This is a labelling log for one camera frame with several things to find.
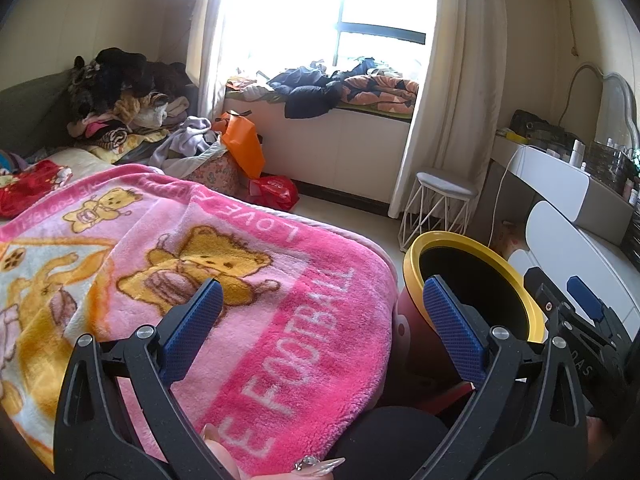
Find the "left hand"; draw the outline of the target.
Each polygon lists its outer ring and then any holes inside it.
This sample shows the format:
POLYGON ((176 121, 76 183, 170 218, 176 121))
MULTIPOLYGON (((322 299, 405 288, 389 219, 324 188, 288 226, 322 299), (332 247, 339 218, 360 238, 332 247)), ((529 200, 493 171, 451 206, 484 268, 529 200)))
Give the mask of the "left hand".
MULTIPOLYGON (((201 437, 209 451, 227 469, 228 473, 235 479, 241 478, 239 467, 229 451, 222 445, 217 429, 212 424, 206 424, 201 431, 201 437)), ((330 460, 320 460, 320 462, 300 469, 294 468, 283 474, 265 474, 264 476, 252 477, 250 480, 333 479, 333 471, 344 463, 344 457, 331 458, 330 460)))

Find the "right hand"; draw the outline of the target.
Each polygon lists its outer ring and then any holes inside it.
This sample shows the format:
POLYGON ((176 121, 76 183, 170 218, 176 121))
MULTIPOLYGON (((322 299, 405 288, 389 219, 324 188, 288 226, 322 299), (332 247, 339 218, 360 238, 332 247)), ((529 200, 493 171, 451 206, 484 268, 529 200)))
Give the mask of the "right hand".
POLYGON ((593 465, 612 445, 613 439, 600 418, 587 417, 588 464, 593 465))

